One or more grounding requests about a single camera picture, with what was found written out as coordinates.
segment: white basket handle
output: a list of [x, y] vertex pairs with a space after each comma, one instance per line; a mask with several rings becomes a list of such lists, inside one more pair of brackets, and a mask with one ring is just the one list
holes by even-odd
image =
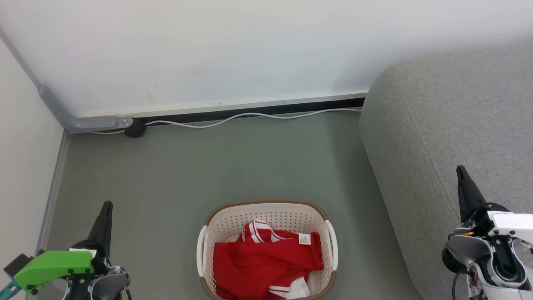
[[206, 258], [206, 249], [205, 249], [205, 234], [206, 234], [207, 226], [204, 226], [200, 230], [200, 234], [198, 235], [198, 242], [196, 243], [196, 268], [198, 268], [198, 275], [200, 277], [204, 276], [205, 272], [205, 258]]
[[337, 265], [338, 265], [337, 236], [335, 235], [335, 230], [333, 229], [333, 225], [329, 222], [329, 220], [326, 220], [326, 224], [328, 224], [329, 236], [331, 237], [332, 252], [333, 252], [333, 270], [337, 271]]

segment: laundry basket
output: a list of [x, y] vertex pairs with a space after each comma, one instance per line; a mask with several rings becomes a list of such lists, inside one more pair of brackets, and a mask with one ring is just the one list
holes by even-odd
[[275, 230], [294, 233], [320, 234], [324, 269], [309, 274], [311, 296], [299, 298], [315, 300], [324, 297], [332, 288], [337, 274], [337, 237], [326, 214], [317, 205], [301, 200], [263, 199], [231, 203], [219, 207], [207, 218], [196, 245], [196, 265], [201, 285], [211, 299], [221, 299], [216, 294], [213, 274], [213, 250], [215, 243], [236, 240], [243, 227], [263, 220]]

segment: black baseboard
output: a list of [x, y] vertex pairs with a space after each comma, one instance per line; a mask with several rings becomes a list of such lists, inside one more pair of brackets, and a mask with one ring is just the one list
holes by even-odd
[[169, 116], [157, 116], [157, 117], [144, 117], [139, 118], [142, 123], [148, 123], [156, 120], [172, 121], [177, 123], [191, 123], [191, 122], [203, 122], [203, 121], [217, 121], [224, 120], [231, 116], [242, 113], [262, 113], [268, 115], [275, 114], [290, 114], [301, 112], [312, 112], [316, 110], [331, 109], [331, 108], [346, 108], [346, 107], [361, 107], [363, 106], [364, 98], [337, 100], [337, 101], [324, 101], [324, 102], [312, 102], [302, 104], [289, 104], [278, 106], [265, 106], [243, 109], [222, 110], [218, 112], [205, 112], [195, 114], [183, 114], [183, 115], [169, 115]]

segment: red clothing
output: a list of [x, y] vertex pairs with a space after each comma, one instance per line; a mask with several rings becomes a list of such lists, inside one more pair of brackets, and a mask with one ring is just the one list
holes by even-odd
[[237, 241], [215, 245], [216, 293], [224, 299], [282, 299], [269, 288], [284, 295], [292, 282], [300, 277], [307, 281], [311, 271], [324, 268], [320, 236], [316, 232], [310, 236], [310, 245], [300, 244], [298, 234], [273, 231], [267, 222], [247, 224]]

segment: green-gray floor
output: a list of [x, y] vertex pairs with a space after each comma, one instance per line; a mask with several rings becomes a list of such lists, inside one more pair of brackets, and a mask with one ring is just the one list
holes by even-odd
[[[151, 127], [139, 139], [69, 136], [47, 248], [68, 249], [86, 238], [103, 201], [111, 200], [111, 260], [131, 274], [133, 299], [208, 299], [195, 260], [207, 215], [233, 201], [305, 199], [325, 210], [337, 233], [337, 280], [326, 299], [421, 299], [358, 120], [358, 113], [330, 112], [200, 130]], [[51, 288], [40, 300], [57, 295]]]

